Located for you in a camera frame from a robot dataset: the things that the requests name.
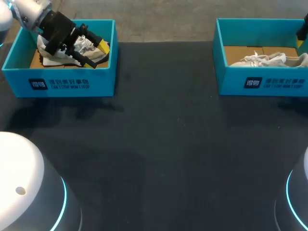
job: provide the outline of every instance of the teal box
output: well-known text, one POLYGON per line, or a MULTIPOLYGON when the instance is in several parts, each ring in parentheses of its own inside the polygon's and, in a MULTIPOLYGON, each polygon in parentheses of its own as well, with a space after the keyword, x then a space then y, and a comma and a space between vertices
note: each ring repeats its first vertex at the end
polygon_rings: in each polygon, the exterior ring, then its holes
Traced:
MULTIPOLYGON (((213 56, 221 95, 308 96, 308 68, 233 67, 224 46, 294 47, 304 20, 217 19, 213 56)), ((308 52, 308 41, 297 54, 308 52)))
POLYGON ((16 97, 102 97, 113 96, 118 41, 114 20, 73 20, 82 23, 110 42, 107 68, 29 69, 37 48, 37 34, 21 29, 2 71, 16 97))

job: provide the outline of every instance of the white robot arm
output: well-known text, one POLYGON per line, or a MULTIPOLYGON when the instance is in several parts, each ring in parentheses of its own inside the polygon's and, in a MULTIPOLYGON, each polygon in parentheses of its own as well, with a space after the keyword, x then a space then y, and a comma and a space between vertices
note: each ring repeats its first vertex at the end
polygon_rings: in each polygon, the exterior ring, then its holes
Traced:
POLYGON ((54 55, 58 49, 65 50, 65 54, 78 60, 81 66, 95 69, 97 65, 75 51, 74 44, 79 36, 84 35, 95 47, 109 53, 103 38, 89 31, 86 25, 77 27, 65 15, 52 11, 49 0, 0 0, 0 46, 4 43, 13 18, 24 29, 41 34, 49 41, 45 49, 48 53, 54 55))

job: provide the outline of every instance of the black tabletop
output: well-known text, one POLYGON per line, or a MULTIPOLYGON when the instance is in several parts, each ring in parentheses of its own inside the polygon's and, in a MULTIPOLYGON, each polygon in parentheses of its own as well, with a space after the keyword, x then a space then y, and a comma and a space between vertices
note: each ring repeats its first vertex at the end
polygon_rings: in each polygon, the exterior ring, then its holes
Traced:
POLYGON ((113 98, 17 99, 0 77, 1 130, 50 160, 84 230, 275 230, 308 146, 305 99, 219 96, 211 42, 119 46, 113 98))

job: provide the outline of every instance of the blue light ring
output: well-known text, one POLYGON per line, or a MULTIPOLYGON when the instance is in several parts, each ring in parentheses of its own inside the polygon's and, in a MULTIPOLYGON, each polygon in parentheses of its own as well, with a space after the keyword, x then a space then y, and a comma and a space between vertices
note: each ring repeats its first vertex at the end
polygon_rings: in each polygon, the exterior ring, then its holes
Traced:
POLYGON ((61 180, 62 180, 62 182, 63 182, 63 187, 64 187, 64 202, 63 202, 63 206, 62 206, 61 213, 60 213, 60 215, 59 215, 59 217, 58 217, 56 223, 53 225, 53 227, 52 227, 52 229, 51 229, 50 231, 54 231, 54 230, 57 228, 58 224, 59 224, 60 221, 61 221, 61 218, 62 218, 63 213, 64 213, 64 210, 65 210, 65 206, 66 206, 66 199, 67 199, 67 195, 66 195, 66 186, 65 186, 65 183, 64 183, 64 180, 63 180, 62 177, 61 177, 61 180))
POLYGON ((288 180, 287 180, 287 185, 286 185, 286 194, 287 194, 287 200, 288 200, 288 203, 289 203, 289 206, 290 206, 290 209, 291 211, 293 212, 293 215, 295 216, 295 218, 298 220, 298 222, 305 228, 305 230, 308 231, 308 228, 307 226, 301 221, 301 219, 298 217, 298 215, 296 214, 296 212, 294 211, 292 205, 291 205, 291 202, 290 202, 290 198, 289 198, 289 179, 290 179, 290 176, 292 174, 293 170, 290 172, 290 175, 288 177, 288 180))

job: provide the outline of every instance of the white sneaker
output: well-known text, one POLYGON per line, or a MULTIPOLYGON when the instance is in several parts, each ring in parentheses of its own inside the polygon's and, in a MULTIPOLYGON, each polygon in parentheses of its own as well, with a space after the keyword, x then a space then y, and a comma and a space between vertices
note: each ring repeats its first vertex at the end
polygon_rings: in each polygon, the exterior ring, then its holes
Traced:
MULTIPOLYGON (((45 51, 48 41, 41 35, 38 36, 38 51, 40 53, 40 61, 44 67, 49 66, 62 66, 62 65, 76 65, 81 66, 80 62, 73 59, 72 56, 67 56, 65 51, 60 49, 56 52, 54 56, 45 51)), ((109 54, 105 54, 98 48, 94 47, 93 43, 90 42, 85 36, 79 36, 75 43, 75 50, 88 57, 96 64, 102 64, 108 61, 109 54)))
POLYGON ((272 55, 255 55, 246 56, 240 62, 231 66, 283 66, 283 67, 308 67, 308 54, 304 53, 299 57, 287 57, 284 53, 275 53, 272 55))

